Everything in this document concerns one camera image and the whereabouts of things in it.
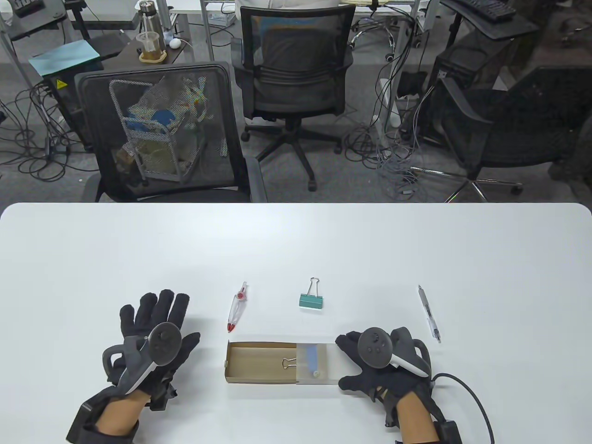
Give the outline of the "person's right hand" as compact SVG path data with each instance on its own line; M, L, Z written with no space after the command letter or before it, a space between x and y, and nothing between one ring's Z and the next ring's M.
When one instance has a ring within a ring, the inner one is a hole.
M437 421L444 422L442 411L432 399L429 378L416 376L412 372L395 368L391 364L382 369L375 369L364 363L358 352L360 332L351 331L335 339L338 348L343 351L359 368L357 376L345 376L339 379L338 387L344 391L360 391L372 402L379 400L386 413L385 425L399 427L397 405L407 394L416 394L428 413Z

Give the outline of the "person's left hand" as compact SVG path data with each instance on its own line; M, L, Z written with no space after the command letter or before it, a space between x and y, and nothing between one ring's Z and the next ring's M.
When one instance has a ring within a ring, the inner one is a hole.
M104 355L108 380L120 394L141 391L149 396L150 410L165 410L167 402L176 397L172 379L198 345L201 336L194 332L180 334L190 296L161 290L140 298L138 308L127 304L120 309L123 344L115 361Z

